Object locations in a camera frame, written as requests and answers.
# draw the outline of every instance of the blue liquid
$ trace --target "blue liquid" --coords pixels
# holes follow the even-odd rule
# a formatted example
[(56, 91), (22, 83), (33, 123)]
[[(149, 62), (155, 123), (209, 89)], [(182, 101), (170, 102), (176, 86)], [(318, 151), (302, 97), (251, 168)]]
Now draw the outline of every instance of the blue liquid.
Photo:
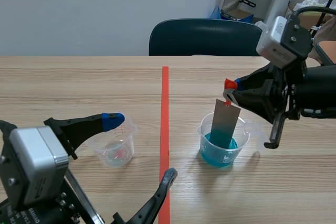
[[(206, 134), (206, 135), (205, 135), (205, 138), (206, 138), (207, 140), (209, 140), (209, 142), (210, 142), (210, 133)], [(235, 141), (235, 140), (233, 139), (233, 137), (232, 137), (232, 138), (231, 138), (231, 142), (230, 142), (230, 144), (229, 144), (229, 149), (236, 149), (236, 148), (238, 148), (238, 145), (237, 145), (236, 141)], [(214, 157), (213, 159), (212, 159), (212, 158), (209, 158), (209, 157), (205, 156), (205, 155), (204, 155), (204, 152), (202, 152), (202, 151), (201, 151), (201, 155), (202, 155), (202, 158), (203, 158), (208, 164), (213, 165), (213, 166), (216, 166), (216, 167), (226, 167), (226, 166), (231, 165), (232, 162), (234, 161), (234, 160), (232, 160), (232, 161), (229, 162), (229, 163), (219, 163), (219, 162), (216, 161), (216, 160), (217, 160), (216, 157)]]

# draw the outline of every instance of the screw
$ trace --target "screw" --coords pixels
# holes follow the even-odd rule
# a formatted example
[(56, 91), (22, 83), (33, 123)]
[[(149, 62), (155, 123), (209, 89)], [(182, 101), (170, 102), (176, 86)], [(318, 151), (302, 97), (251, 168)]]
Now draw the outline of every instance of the screw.
[(8, 185), (9, 186), (14, 186), (16, 184), (16, 179), (15, 178), (9, 178), (8, 179)]
[(65, 202), (65, 200), (61, 200), (59, 204), (64, 207), (67, 203)]
[(7, 157), (0, 156), (0, 164), (4, 164), (7, 161)]

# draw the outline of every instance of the black cable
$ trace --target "black cable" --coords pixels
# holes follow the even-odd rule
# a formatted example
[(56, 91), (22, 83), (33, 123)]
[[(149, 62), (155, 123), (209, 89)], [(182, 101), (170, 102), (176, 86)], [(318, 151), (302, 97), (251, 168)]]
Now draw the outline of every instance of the black cable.
[[(331, 5), (332, 1), (333, 0), (328, 0), (326, 7), (329, 7)], [(319, 27), (322, 24), (324, 17), (325, 17), (325, 13), (322, 13), (319, 21), (316, 24), (317, 27)], [(313, 33), (311, 34), (312, 38), (315, 36), (316, 33), (317, 33), (317, 31), (314, 30)]]
[(305, 12), (321, 12), (321, 13), (328, 13), (328, 14), (336, 15), (336, 10), (330, 9), (327, 7), (321, 7), (321, 6), (304, 7), (304, 8), (294, 11), (293, 15), (299, 16), (299, 14), (305, 13)]

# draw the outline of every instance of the black handle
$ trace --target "black handle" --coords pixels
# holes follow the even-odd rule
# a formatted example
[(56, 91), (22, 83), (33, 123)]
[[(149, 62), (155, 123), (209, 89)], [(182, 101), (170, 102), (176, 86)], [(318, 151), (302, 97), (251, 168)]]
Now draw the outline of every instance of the black handle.
[(244, 3), (244, 4), (248, 5), (248, 6), (251, 6), (251, 7), (253, 7), (253, 8), (257, 6), (255, 3), (253, 3), (253, 2), (250, 1), (250, 0), (240, 0), (240, 2), (241, 2), (241, 3)]

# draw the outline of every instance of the blue fingertip cap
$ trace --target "blue fingertip cap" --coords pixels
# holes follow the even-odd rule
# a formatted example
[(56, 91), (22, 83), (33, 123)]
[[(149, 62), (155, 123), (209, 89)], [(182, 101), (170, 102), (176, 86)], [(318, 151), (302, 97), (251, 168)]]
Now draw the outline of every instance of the blue fingertip cap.
[(242, 88), (242, 85), (241, 85), (241, 83), (240, 83), (240, 79), (239, 79), (239, 78), (236, 79), (235, 82), (238, 84), (238, 91), (242, 91), (243, 88)]
[(112, 113), (111, 115), (113, 116), (109, 116), (107, 113), (101, 114), (104, 132), (119, 127), (125, 121), (125, 116), (121, 113)]

